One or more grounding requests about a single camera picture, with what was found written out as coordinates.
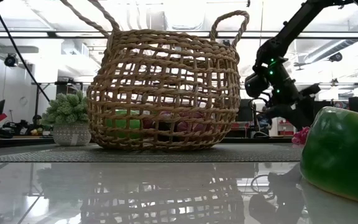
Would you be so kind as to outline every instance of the woven plant pot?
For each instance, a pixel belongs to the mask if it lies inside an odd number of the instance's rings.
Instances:
[[[109,35],[61,1],[108,38],[101,69],[86,92],[96,143],[115,149],[195,150],[210,148],[229,132],[240,102],[236,44],[248,13],[219,17],[206,40],[150,29],[120,31],[98,1],[88,0],[110,21]],[[219,22],[235,15],[245,19],[231,46],[214,41]]]
[[[55,124],[52,134],[61,146],[85,146],[91,141],[87,123]]]

